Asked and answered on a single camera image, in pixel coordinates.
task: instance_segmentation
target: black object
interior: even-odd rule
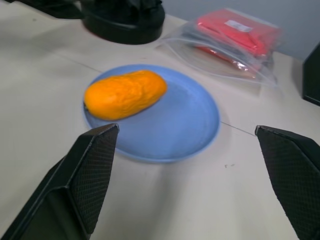
[[[160,0],[17,0],[58,19],[82,19],[93,34],[121,44],[147,44],[162,33]],[[80,1],[81,10],[75,2]]]
[[[83,2],[83,25],[97,36],[121,44],[147,44],[158,39],[165,20],[161,1],[148,0],[144,5],[140,0],[131,1]]]
[[[108,189],[118,132],[109,124],[79,136],[1,240],[88,240]]]
[[[255,130],[270,181],[300,240],[320,240],[320,147],[267,126]]]
[[[302,97],[320,106],[320,44],[303,63]]]
[[[84,15],[71,0],[19,0],[34,9],[57,19],[82,19]]]

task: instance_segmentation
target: ziplock bag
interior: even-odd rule
[[[280,34],[271,23],[222,9],[189,21],[160,42],[199,71],[276,86],[272,53]]]

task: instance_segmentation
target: table surface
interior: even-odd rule
[[[184,21],[167,16],[163,34]],[[320,143],[320,108],[300,97],[302,64],[275,53],[279,88],[209,77],[156,48],[102,40],[78,20],[47,17],[0,2],[0,236],[47,171],[88,130],[82,97],[100,72],[155,64],[205,86],[221,131],[201,154],[175,164],[115,155],[92,240],[298,239],[269,180],[256,125]]]

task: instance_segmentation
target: white label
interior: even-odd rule
[[[234,29],[237,29],[241,32],[244,32],[244,33],[248,33],[253,29],[252,27],[245,26],[245,25],[243,25],[237,21],[234,21],[234,20],[228,20],[224,24],[228,25],[229,27],[232,27]]]

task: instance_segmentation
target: plastic plate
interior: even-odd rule
[[[151,107],[116,121],[117,152],[141,161],[170,163],[192,157],[217,136],[220,115],[211,95],[196,81],[175,70],[148,64],[120,66],[98,76],[92,83],[113,75],[151,70],[162,76],[168,89]],[[91,128],[110,124],[83,113]]]

